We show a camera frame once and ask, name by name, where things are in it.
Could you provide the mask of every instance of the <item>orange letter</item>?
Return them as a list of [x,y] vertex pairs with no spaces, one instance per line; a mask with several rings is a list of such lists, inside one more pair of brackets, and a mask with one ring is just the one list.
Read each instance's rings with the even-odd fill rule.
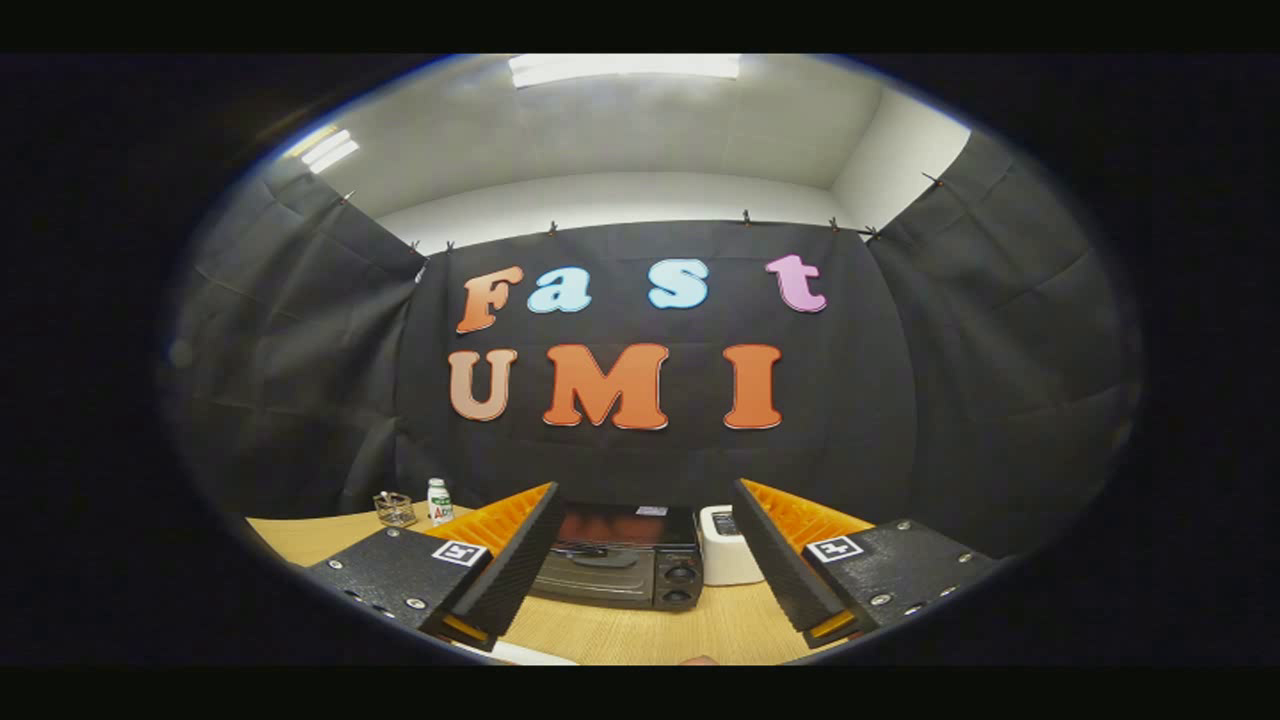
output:
[[449,400],[458,415],[468,420],[485,423],[493,420],[507,409],[507,378],[511,377],[511,364],[516,361],[515,350],[490,350],[485,355],[492,374],[489,375],[489,400],[476,402],[471,396],[471,370],[479,352],[458,351],[449,355]]
[[782,421],[773,409],[773,364],[782,351],[772,345],[735,345],[724,348],[733,364],[733,410],[724,424],[735,430],[767,430]]
[[489,314],[489,306],[502,310],[507,304],[507,293],[511,290],[506,283],[516,284],[525,279],[525,272],[517,266],[471,278],[462,287],[467,288],[467,306],[462,313],[462,322],[458,323],[458,334],[483,331],[492,325],[497,318]]
[[593,425],[603,423],[613,402],[622,397],[622,407],[613,416],[614,425],[623,430],[666,428],[667,416],[658,409],[658,370],[668,355],[660,345],[628,346],[605,377],[585,345],[552,347],[547,356],[556,364],[556,387],[552,409],[543,414],[543,421],[548,425],[579,424],[582,416],[573,410],[576,395]]

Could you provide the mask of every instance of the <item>pink letter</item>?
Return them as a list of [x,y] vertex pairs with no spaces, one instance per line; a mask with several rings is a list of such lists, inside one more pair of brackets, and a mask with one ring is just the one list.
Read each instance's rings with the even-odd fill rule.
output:
[[778,290],[782,292],[782,301],[800,313],[817,313],[827,306],[827,299],[822,295],[809,293],[809,281],[805,278],[818,277],[818,268],[805,265],[799,255],[778,258],[764,266],[765,270],[778,274]]

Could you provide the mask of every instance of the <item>white wall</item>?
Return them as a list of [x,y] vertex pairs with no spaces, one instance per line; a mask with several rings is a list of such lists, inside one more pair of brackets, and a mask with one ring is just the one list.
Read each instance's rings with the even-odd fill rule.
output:
[[650,220],[740,220],[826,225],[846,210],[826,191],[733,176],[596,173],[488,187],[378,218],[428,255],[456,247],[561,229]]
[[969,129],[884,88],[876,117],[831,191],[735,176],[595,173],[486,187],[378,218],[429,255],[559,228],[652,220],[753,220],[882,228],[924,192],[969,141]]
[[940,177],[969,142],[969,128],[886,87],[867,133],[832,193],[852,228],[883,228]]

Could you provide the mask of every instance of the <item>fluorescent light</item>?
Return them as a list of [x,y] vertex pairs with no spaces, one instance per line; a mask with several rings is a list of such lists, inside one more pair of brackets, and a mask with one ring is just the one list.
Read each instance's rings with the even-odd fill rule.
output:
[[323,158],[325,152],[333,150],[334,147],[338,147],[339,145],[347,142],[348,140],[351,140],[351,133],[347,131],[342,131],[334,135],[333,137],[329,137],[320,145],[316,145],[315,149],[312,149],[310,152],[302,156],[302,161],[310,165],[316,160],[319,160],[320,158]]
[[319,172],[324,170],[325,168],[328,168],[329,165],[333,165],[338,160],[342,160],[347,155],[351,155],[356,150],[360,150],[360,146],[356,145],[355,140],[348,140],[347,142],[339,145],[337,149],[334,149],[332,152],[329,152],[324,158],[320,158],[319,160],[316,160],[315,163],[312,163],[311,164],[311,172],[312,173],[319,173]]
[[740,54],[517,55],[508,60],[516,87],[612,74],[676,74],[736,79]]
[[285,156],[287,158],[297,158],[298,155],[302,155],[303,152],[307,151],[308,147],[311,147],[316,142],[320,142],[321,140],[324,140],[325,137],[328,137],[329,133],[332,133],[335,129],[338,129],[338,126],[325,126],[325,127],[315,131],[314,133],[311,133],[311,135],[306,136],[305,138],[302,138],[301,142],[298,142],[297,145],[294,145],[293,147],[291,147],[289,151],[285,152]]

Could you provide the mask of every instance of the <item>table surface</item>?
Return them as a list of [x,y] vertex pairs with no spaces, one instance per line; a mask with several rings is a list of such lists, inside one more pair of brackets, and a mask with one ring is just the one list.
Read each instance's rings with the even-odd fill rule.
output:
[[[426,502],[413,505],[426,518]],[[456,516],[468,512],[454,506]],[[308,520],[248,519],[284,560],[314,565],[374,534],[376,512]],[[419,520],[408,530],[424,532]],[[684,612],[623,610],[526,597],[506,643],[580,665],[678,665],[707,656],[721,665],[778,665],[818,651],[791,628],[767,583],[708,587]]]

